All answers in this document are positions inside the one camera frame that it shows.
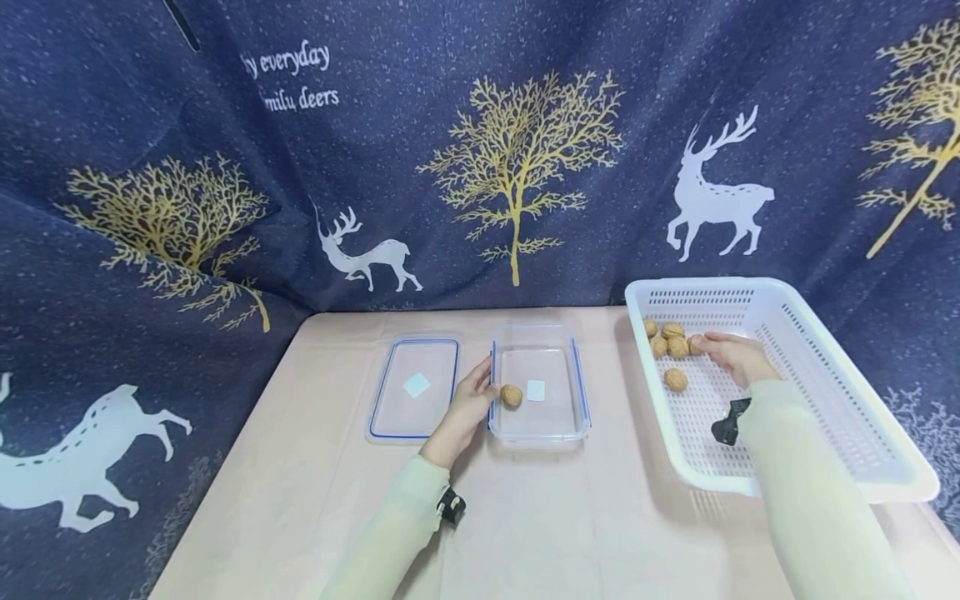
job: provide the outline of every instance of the white deer silhouette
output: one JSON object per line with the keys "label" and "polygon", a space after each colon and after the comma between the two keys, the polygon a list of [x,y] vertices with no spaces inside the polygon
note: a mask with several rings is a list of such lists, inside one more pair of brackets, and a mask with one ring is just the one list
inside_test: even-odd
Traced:
{"label": "white deer silhouette", "polygon": [[403,242],[398,242],[397,240],[385,240],[377,244],[376,248],[373,250],[364,254],[360,254],[359,256],[349,256],[340,250],[340,244],[342,244],[344,241],[344,235],[347,235],[348,233],[354,233],[363,226],[363,223],[356,222],[357,217],[355,214],[353,214],[352,208],[348,206],[347,211],[350,213],[350,216],[347,216],[342,212],[340,213],[340,218],[344,220],[344,226],[341,228],[340,222],[334,219],[333,224],[337,228],[328,235],[324,235],[323,225],[320,222],[320,215],[318,214],[317,216],[317,233],[320,234],[320,244],[324,248],[326,257],[330,259],[330,264],[333,265],[333,267],[338,271],[346,273],[347,281],[362,279],[365,276],[367,278],[367,282],[369,283],[367,289],[371,292],[373,291],[373,277],[370,275],[370,266],[373,263],[390,265],[394,268],[397,282],[396,290],[398,292],[403,291],[403,284],[407,282],[407,279],[410,279],[414,282],[414,285],[417,286],[418,292],[422,290],[423,286],[420,285],[420,282],[417,281],[417,278],[403,268],[403,261],[406,260],[408,255],[410,255],[410,249],[407,248],[407,245]]}
{"label": "white deer silhouette", "polygon": [[711,136],[700,152],[693,152],[693,136],[697,134],[699,125],[693,128],[690,137],[686,139],[684,157],[680,161],[680,173],[677,174],[677,186],[673,189],[673,198],[680,208],[680,216],[670,222],[666,233],[666,241],[670,246],[673,246],[674,250],[679,250],[680,240],[677,238],[677,226],[686,223],[684,255],[680,258],[680,262],[685,262],[690,257],[690,245],[693,243],[693,239],[697,237],[700,225],[704,223],[728,223],[733,221],[736,226],[736,235],[730,244],[720,252],[721,256],[729,254],[736,243],[747,235],[748,231],[751,234],[750,248],[744,254],[756,252],[756,241],[760,236],[760,226],[754,222],[754,216],[764,203],[774,199],[774,190],[755,183],[744,183],[742,185],[710,183],[704,180],[702,171],[704,163],[713,158],[717,150],[727,144],[742,142],[754,134],[756,128],[753,128],[753,124],[756,120],[756,110],[758,108],[759,106],[754,106],[754,111],[746,121],[744,121],[741,112],[736,117],[736,128],[732,132],[728,133],[729,123],[724,125],[720,137],[713,141]]}
{"label": "white deer silhouette", "polygon": [[[11,373],[0,376],[0,402],[10,394]],[[36,456],[9,456],[0,452],[0,506],[22,510],[59,502],[60,527],[86,533],[113,519],[113,511],[101,511],[94,518],[80,516],[85,495],[96,495],[133,517],[140,505],[124,497],[107,480],[107,469],[126,454],[140,435],[156,436],[163,442],[169,461],[174,455],[165,421],[193,431],[190,421],[161,410],[147,415],[133,393],[136,387],[121,385],[101,396],[86,410],[80,424],[63,441]]]}

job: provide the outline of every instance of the white square label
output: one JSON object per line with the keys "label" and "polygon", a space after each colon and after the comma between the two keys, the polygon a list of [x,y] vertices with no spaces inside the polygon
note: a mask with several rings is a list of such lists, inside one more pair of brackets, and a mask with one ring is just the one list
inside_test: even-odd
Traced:
{"label": "white square label", "polygon": [[423,373],[419,372],[413,377],[407,379],[407,382],[403,384],[403,389],[407,391],[407,394],[410,397],[417,397],[427,388],[430,387],[430,380],[423,376]]}
{"label": "white square label", "polygon": [[527,399],[532,402],[543,402],[546,400],[546,384],[539,379],[530,379],[527,381]]}

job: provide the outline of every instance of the beige tabletop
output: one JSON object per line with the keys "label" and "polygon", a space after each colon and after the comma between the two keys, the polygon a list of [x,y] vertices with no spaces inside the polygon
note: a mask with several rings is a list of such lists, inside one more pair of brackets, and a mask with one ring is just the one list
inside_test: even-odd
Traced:
{"label": "beige tabletop", "polygon": [[[453,472],[468,502],[397,598],[791,597],[758,499],[674,475],[623,307],[324,314],[307,320],[154,589],[153,600],[314,599],[414,446],[364,427],[398,334],[463,342],[461,374],[514,322],[562,322],[581,351],[592,429],[566,454],[478,436]],[[875,508],[919,598],[955,600],[960,548],[925,505]]]}

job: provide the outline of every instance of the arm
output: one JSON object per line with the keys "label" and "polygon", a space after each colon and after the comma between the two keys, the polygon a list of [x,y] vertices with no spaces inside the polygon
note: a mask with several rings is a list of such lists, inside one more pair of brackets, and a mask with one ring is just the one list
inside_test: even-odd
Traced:
{"label": "arm", "polygon": [[390,600],[410,564],[440,528],[437,505],[450,468],[486,418],[496,389],[491,359],[457,385],[443,420],[394,480],[380,511],[337,566],[321,600]]}
{"label": "arm", "polygon": [[322,600],[390,600],[410,564],[440,527],[437,503],[450,471],[422,456],[410,459],[380,511],[327,584]]}
{"label": "arm", "polygon": [[780,565],[798,600],[914,598],[890,543],[797,388],[749,388],[739,420]]}

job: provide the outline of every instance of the clear plastic lid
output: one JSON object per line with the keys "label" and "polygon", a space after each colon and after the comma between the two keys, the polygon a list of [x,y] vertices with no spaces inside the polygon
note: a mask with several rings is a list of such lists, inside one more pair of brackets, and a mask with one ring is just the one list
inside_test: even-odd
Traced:
{"label": "clear plastic lid", "polygon": [[573,334],[562,324],[508,324],[493,335],[491,379],[523,392],[517,408],[499,400],[487,425],[508,448],[566,450],[590,429]]}
{"label": "clear plastic lid", "polygon": [[367,421],[373,444],[421,444],[450,405],[457,385],[460,341],[451,335],[394,340]]}

